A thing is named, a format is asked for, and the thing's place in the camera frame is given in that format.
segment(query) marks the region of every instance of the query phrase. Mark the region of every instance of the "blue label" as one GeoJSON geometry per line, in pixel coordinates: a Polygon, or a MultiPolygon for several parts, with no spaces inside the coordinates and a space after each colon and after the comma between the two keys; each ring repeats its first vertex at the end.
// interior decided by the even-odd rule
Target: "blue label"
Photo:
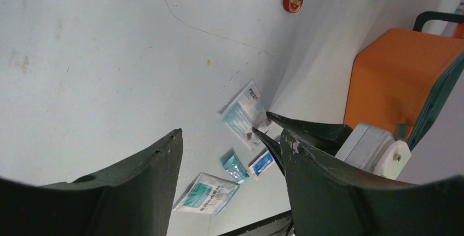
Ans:
{"type": "Polygon", "coordinates": [[[269,164],[271,164],[274,161],[272,158],[271,153],[267,152],[264,157],[262,157],[254,166],[253,170],[256,173],[257,176],[263,172],[269,164]]]}
{"type": "Polygon", "coordinates": [[[198,183],[183,205],[191,208],[199,208],[210,195],[212,190],[213,187],[203,183],[198,183]]]}

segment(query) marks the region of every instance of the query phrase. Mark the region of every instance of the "white table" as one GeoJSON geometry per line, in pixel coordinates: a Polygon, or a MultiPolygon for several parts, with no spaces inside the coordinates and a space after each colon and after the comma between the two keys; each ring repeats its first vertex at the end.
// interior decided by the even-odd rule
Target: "white table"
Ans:
{"type": "MultiPolygon", "coordinates": [[[[297,14],[281,0],[0,2],[0,175],[73,181],[182,128],[177,199],[199,172],[229,179],[231,148],[244,164],[259,153],[218,115],[251,79],[273,112],[340,123],[356,54],[459,0],[305,0],[297,14]]],[[[219,216],[173,212],[168,235],[215,236],[288,209],[273,166],[219,216]]]]}

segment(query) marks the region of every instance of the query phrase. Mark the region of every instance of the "red bottle cap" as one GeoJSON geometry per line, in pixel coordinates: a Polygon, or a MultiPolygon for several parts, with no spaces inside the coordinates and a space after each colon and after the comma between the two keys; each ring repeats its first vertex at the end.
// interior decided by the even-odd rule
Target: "red bottle cap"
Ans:
{"type": "Polygon", "coordinates": [[[296,13],[303,5],[303,0],[283,0],[283,8],[289,13],[296,13]]]}

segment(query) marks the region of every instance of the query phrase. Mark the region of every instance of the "blue and white packet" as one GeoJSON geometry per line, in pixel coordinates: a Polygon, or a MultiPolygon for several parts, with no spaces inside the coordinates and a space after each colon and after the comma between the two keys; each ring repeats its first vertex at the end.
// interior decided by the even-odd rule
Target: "blue and white packet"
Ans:
{"type": "Polygon", "coordinates": [[[253,81],[246,85],[221,116],[222,121],[243,140],[251,151],[262,145],[252,128],[266,133],[272,127],[272,121],[266,116],[266,109],[253,81]]]}
{"type": "Polygon", "coordinates": [[[257,160],[255,160],[250,165],[250,172],[253,177],[258,180],[259,176],[266,170],[268,167],[274,164],[274,158],[271,153],[266,149],[266,152],[262,154],[257,160]]]}
{"type": "Polygon", "coordinates": [[[229,173],[238,184],[243,184],[250,178],[237,154],[233,154],[224,164],[224,169],[229,173]]]}
{"type": "Polygon", "coordinates": [[[218,215],[239,188],[235,182],[200,173],[172,209],[218,215]]]}

